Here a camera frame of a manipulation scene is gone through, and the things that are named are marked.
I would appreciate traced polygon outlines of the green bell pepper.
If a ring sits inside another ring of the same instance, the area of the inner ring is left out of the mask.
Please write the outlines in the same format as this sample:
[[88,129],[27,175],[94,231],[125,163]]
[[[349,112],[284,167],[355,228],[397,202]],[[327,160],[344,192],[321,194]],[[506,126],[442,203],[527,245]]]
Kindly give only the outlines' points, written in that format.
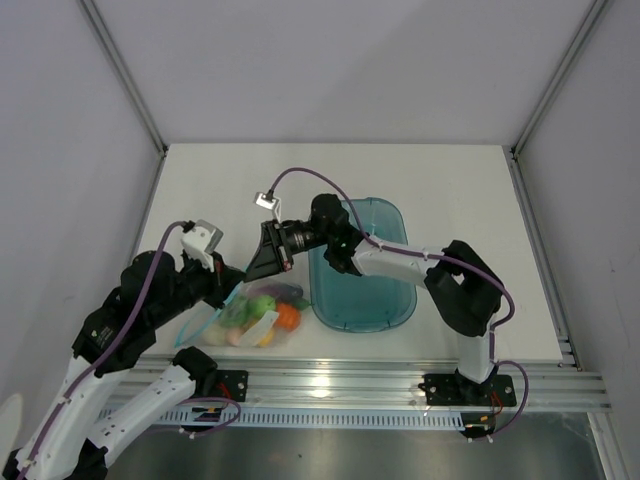
[[236,296],[220,313],[219,323],[224,328],[242,328],[250,317],[250,299],[246,296]]

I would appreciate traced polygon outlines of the light green cucumber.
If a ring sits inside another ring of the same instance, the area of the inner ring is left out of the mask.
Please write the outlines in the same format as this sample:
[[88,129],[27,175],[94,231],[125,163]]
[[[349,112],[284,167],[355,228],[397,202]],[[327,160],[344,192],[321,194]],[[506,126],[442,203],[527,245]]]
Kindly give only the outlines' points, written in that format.
[[249,300],[248,308],[251,317],[261,319],[267,312],[277,309],[277,302],[270,295],[259,295]]

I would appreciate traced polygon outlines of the clear zip top bag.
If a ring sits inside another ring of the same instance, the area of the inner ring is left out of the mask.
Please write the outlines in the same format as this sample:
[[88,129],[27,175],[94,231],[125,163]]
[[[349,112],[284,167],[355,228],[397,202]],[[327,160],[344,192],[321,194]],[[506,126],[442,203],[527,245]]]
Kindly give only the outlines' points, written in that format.
[[177,334],[175,345],[269,348],[282,344],[302,324],[310,307],[298,284],[258,280],[234,288],[220,309],[206,303]]

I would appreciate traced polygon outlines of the dark green chili pepper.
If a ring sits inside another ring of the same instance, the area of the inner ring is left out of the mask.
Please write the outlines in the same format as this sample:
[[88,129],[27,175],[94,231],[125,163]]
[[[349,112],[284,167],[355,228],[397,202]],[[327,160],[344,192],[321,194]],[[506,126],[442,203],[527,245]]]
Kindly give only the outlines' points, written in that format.
[[293,301],[292,305],[299,311],[304,311],[311,306],[311,302],[306,298],[297,298]]

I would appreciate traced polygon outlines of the pink egg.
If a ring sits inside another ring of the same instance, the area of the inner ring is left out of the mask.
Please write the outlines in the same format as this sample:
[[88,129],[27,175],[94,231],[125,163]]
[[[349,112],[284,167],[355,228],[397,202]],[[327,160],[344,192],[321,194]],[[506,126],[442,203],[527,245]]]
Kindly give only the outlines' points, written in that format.
[[225,339],[231,346],[239,346],[245,331],[240,327],[234,327],[227,330]]

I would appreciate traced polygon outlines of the yellow small pumpkin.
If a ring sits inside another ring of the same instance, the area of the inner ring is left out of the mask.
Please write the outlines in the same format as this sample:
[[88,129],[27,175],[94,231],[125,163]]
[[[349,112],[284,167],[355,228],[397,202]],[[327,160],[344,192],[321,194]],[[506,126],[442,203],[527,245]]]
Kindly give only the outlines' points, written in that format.
[[266,335],[258,342],[258,346],[261,348],[267,347],[271,344],[275,337],[275,330],[270,329]]

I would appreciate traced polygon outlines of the purple eggplant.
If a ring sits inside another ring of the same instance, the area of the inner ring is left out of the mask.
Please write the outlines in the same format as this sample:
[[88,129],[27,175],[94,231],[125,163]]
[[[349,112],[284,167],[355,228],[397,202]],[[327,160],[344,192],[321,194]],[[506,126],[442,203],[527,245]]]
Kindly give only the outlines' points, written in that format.
[[304,290],[297,284],[273,282],[259,286],[256,294],[269,295],[280,302],[294,303],[303,298]]

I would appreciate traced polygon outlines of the white egg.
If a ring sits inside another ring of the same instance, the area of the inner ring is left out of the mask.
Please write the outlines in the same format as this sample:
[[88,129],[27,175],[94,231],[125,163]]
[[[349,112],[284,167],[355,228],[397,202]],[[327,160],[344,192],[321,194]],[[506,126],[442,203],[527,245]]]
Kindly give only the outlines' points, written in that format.
[[228,328],[222,327],[218,324],[210,325],[201,334],[201,338],[204,343],[211,346],[225,346],[227,341]]

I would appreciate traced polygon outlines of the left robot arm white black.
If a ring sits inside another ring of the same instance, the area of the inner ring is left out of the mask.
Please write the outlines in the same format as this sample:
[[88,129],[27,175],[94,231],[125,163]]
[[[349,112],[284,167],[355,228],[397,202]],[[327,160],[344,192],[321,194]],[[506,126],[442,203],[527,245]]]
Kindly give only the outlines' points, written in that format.
[[201,301],[222,306],[243,278],[219,255],[211,268],[185,258],[181,270],[166,252],[138,255],[86,318],[56,399],[29,442],[8,455],[2,478],[103,479],[122,451],[173,407],[190,401],[237,405],[224,392],[217,363],[187,347],[142,393],[98,419],[160,327]]

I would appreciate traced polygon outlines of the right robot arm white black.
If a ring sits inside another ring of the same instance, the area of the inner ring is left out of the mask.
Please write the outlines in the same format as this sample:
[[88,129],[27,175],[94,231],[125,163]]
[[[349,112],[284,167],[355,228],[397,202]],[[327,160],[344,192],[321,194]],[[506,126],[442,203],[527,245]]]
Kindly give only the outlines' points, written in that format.
[[498,372],[491,322],[507,294],[501,280],[467,243],[454,241],[431,253],[385,242],[354,226],[354,215],[334,194],[316,196],[306,221],[282,220],[280,201],[271,191],[257,193],[254,202],[272,217],[261,225],[258,247],[246,269],[247,282],[288,272],[295,255],[323,248],[325,261],[340,274],[385,277],[424,288],[444,323],[458,336],[458,395],[475,404],[491,394]]

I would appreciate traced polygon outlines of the teal plastic tray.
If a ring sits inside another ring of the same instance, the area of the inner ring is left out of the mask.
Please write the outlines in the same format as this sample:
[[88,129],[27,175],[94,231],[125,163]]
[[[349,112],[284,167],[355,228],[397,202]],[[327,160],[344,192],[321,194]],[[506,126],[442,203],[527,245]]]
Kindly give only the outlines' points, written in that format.
[[[353,201],[365,231],[405,244],[401,212],[391,202],[368,197]],[[356,277],[335,271],[323,247],[308,253],[311,304],[327,327],[345,333],[378,333],[404,324],[417,305],[416,287],[388,277]]]

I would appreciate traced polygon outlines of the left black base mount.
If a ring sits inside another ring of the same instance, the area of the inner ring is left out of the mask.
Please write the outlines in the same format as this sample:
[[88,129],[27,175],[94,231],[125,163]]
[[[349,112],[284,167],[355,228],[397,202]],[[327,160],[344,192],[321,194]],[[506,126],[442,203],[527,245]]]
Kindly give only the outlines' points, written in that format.
[[246,370],[219,370],[214,383],[214,394],[236,402],[244,402],[248,391],[249,372]]

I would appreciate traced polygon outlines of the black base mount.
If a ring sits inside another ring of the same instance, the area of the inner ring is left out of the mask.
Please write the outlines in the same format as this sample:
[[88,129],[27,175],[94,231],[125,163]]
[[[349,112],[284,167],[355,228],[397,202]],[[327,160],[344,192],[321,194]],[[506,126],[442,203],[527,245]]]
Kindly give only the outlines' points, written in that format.
[[517,398],[509,375],[493,374],[483,383],[474,383],[458,373],[430,373],[418,388],[429,406],[515,407]]
[[219,370],[214,383],[214,394],[236,402],[244,402],[248,391],[249,372],[246,370]]

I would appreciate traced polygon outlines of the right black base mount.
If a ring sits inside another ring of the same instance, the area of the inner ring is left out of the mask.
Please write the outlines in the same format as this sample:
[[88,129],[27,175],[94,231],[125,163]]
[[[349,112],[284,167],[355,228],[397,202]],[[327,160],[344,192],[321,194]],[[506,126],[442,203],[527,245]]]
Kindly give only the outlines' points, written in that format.
[[517,398],[509,375],[493,374],[483,383],[474,383],[458,373],[430,373],[418,388],[429,406],[515,407]]

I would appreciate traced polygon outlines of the aluminium mounting rail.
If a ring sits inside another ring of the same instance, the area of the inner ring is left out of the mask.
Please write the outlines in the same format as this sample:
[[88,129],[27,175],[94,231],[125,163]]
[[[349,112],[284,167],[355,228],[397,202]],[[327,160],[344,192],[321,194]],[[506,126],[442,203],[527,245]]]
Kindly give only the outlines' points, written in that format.
[[[452,361],[212,358],[221,370],[248,372],[245,404],[264,408],[408,410],[426,406],[418,388],[427,373],[450,373]],[[573,365],[526,364],[526,412],[612,410],[603,377]]]

